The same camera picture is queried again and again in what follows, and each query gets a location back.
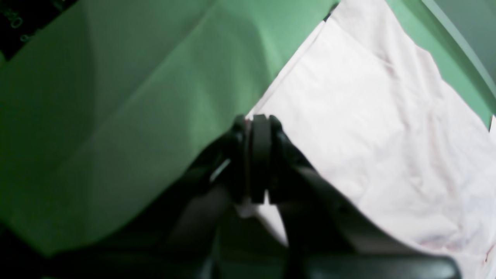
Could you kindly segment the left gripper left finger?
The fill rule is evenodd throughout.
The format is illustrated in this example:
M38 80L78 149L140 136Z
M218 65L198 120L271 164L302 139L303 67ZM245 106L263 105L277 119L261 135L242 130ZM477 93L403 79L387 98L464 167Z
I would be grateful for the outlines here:
M246 194L243 116L209 144L188 169L121 229L87 247L50 258L57 279L212 278L211 248L228 208Z

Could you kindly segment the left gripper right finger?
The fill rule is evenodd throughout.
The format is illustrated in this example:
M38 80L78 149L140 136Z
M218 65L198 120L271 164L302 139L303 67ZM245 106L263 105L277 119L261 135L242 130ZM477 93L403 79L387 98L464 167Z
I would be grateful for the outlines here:
M375 225L291 143L275 116L252 120L252 201L265 194L286 233L286 279L460 279L448 256L420 252Z

